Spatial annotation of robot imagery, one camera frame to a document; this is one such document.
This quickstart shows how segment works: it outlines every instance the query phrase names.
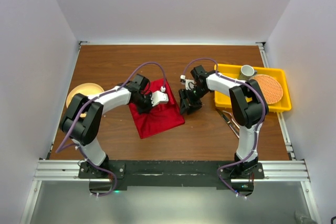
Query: red towel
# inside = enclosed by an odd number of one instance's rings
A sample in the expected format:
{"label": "red towel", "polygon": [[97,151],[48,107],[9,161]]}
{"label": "red towel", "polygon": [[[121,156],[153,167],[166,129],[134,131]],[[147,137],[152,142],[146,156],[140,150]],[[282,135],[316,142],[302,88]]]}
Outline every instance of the red towel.
{"label": "red towel", "polygon": [[[150,91],[160,90],[163,85],[163,79],[152,81]],[[169,98],[167,104],[159,104],[152,108],[149,114],[139,114],[136,105],[129,104],[133,120],[141,139],[169,130],[171,128],[184,124],[183,116],[180,115],[179,105],[176,103],[175,97],[169,84],[166,83],[166,92]]]}

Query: wooden table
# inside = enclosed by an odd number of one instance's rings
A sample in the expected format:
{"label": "wooden table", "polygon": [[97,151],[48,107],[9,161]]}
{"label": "wooden table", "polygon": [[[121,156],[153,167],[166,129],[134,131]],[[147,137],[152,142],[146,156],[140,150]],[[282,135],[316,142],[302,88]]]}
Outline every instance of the wooden table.
{"label": "wooden table", "polygon": [[[211,57],[224,64],[263,66],[257,46],[82,46],[69,91],[86,82],[97,83],[104,90],[111,89],[124,82],[138,65],[157,61],[165,69],[179,102],[180,75],[191,60],[200,57]],[[209,70],[214,67],[207,61],[194,66],[198,65]],[[139,73],[150,80],[162,78],[155,65],[145,66]],[[98,140],[110,159],[233,160],[238,139],[216,112],[214,94],[207,94],[202,102],[201,110],[185,116],[184,125],[142,140],[128,106],[120,106],[102,118]],[[50,159],[82,159],[74,148],[55,153],[63,137],[64,133],[59,130]],[[261,128],[258,153],[260,160],[288,160],[275,113],[267,115]]]}

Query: white mug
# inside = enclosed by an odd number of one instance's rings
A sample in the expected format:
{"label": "white mug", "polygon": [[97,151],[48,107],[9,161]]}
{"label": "white mug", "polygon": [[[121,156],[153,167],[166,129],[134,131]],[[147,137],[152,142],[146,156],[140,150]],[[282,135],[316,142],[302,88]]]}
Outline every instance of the white mug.
{"label": "white mug", "polygon": [[249,79],[251,79],[256,74],[257,74],[257,70],[255,70],[253,67],[251,67],[250,65],[243,65],[240,68],[240,73],[239,73],[238,79],[248,81]]}

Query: silverware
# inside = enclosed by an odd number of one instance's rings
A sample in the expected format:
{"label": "silverware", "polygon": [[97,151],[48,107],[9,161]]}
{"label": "silverware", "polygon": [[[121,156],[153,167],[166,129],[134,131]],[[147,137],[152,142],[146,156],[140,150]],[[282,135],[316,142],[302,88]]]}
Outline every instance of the silverware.
{"label": "silverware", "polygon": [[239,124],[236,123],[236,121],[233,119],[233,116],[230,112],[225,110],[219,110],[216,109],[218,114],[224,119],[224,121],[227,123],[227,125],[230,127],[230,129],[233,131],[233,133],[236,135],[237,138],[239,138]]}

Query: gray floor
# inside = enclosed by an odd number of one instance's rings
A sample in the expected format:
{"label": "gray floor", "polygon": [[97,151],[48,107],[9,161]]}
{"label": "gray floor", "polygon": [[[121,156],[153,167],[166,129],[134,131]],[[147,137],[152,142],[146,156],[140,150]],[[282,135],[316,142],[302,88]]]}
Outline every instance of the gray floor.
{"label": "gray floor", "polygon": [[43,182],[31,223],[294,224],[296,210],[309,216],[299,182],[256,183],[248,200],[192,187],[130,187],[96,200],[88,182]]}

